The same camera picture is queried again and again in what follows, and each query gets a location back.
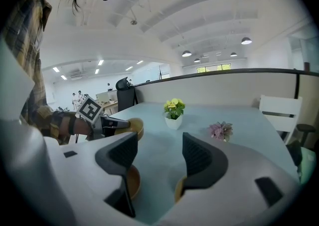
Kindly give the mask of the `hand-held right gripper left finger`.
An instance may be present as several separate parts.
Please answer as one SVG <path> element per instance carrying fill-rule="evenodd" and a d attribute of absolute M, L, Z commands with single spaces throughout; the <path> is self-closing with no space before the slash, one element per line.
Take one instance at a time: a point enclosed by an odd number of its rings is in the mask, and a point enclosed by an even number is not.
<path fill-rule="evenodd" d="M 129 194 L 127 172 L 138 152 L 138 134 L 129 132 L 116 142 L 99 149 L 95 161 L 109 175 L 120 176 L 120 186 L 111 191 L 104 202 L 123 214 L 136 216 Z"/>

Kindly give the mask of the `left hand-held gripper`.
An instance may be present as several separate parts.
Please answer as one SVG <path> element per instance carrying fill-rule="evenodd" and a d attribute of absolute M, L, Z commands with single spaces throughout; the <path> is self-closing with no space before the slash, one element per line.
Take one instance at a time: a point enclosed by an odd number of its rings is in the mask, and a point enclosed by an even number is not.
<path fill-rule="evenodd" d="M 84 119 L 90 127 L 90 134 L 86 138 L 87 141 L 127 132 L 131 126 L 131 123 L 127 120 L 112 118 L 104 114 L 102 106 L 90 96 L 85 98 L 76 113 L 80 118 Z"/>

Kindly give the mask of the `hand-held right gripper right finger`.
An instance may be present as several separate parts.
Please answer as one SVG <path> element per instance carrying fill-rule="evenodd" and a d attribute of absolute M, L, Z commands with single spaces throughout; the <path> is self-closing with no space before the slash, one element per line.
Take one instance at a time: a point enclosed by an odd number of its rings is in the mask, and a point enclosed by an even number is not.
<path fill-rule="evenodd" d="M 227 172 L 227 156 L 218 148 L 184 132 L 182 155 L 186 163 L 186 179 L 181 193 L 187 190 L 208 189 Z"/>

